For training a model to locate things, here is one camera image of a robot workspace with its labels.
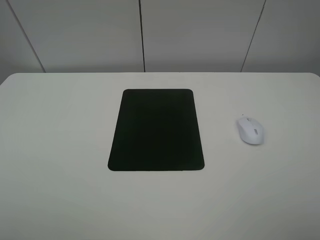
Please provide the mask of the black rectangular mouse pad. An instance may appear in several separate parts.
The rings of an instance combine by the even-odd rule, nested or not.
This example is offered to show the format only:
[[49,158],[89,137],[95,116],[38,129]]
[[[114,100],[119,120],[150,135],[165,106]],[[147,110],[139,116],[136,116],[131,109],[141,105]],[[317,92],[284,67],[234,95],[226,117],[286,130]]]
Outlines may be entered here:
[[204,167],[192,90],[123,91],[108,159],[111,171],[199,171]]

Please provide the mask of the white computer mouse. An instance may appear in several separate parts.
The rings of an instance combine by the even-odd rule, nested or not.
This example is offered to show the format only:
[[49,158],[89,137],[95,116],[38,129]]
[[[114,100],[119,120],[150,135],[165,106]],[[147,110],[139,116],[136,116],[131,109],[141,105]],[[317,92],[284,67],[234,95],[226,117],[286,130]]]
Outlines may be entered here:
[[241,140],[249,145],[262,145],[265,140],[263,126],[254,118],[242,116],[236,121]]

